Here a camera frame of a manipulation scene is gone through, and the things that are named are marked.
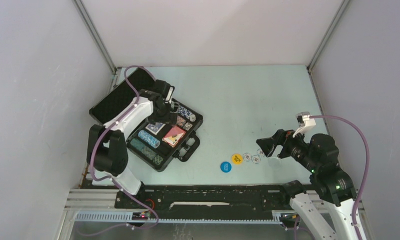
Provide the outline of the red playing card deck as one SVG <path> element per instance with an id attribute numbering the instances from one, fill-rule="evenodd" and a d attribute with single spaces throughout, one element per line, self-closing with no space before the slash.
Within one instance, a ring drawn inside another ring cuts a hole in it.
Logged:
<path id="1" fill-rule="evenodd" d="M 171 147 L 175 147 L 178 142 L 184 137 L 186 131 L 178 126 L 173 126 L 168 133 L 162 138 L 162 140 L 169 144 Z"/>

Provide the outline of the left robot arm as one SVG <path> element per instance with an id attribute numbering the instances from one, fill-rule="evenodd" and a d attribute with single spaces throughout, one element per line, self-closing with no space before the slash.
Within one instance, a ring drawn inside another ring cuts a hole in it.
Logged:
<path id="1" fill-rule="evenodd" d="M 93 125 L 89 130 L 87 162 L 95 181 L 109 179 L 122 192 L 133 208 L 146 202 L 140 191 L 142 182 L 130 170 L 126 140 L 138 126 L 150 123 L 175 124 L 176 105 L 172 101 L 175 87 L 163 80 L 156 80 L 152 89 L 136 88 L 130 84 L 135 96 L 128 106 L 103 125 Z"/>

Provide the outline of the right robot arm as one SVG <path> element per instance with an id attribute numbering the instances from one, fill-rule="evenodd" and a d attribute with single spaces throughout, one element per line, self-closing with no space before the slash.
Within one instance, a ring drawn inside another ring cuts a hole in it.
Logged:
<path id="1" fill-rule="evenodd" d="M 357 240 L 352 212 L 357 193 L 349 175 L 338 162 L 339 149 L 334 139 L 323 133 L 311 137 L 309 143 L 302 134 L 279 129 L 268 138 L 256 140 L 266 157 L 271 157 L 277 146 L 282 150 L 278 157 L 292 157 L 310 172 L 310 183 L 327 208 L 334 227 L 331 227 L 312 204 L 305 187 L 293 180 L 280 185 L 278 201 L 281 207 L 293 209 L 307 225 L 317 240 Z"/>

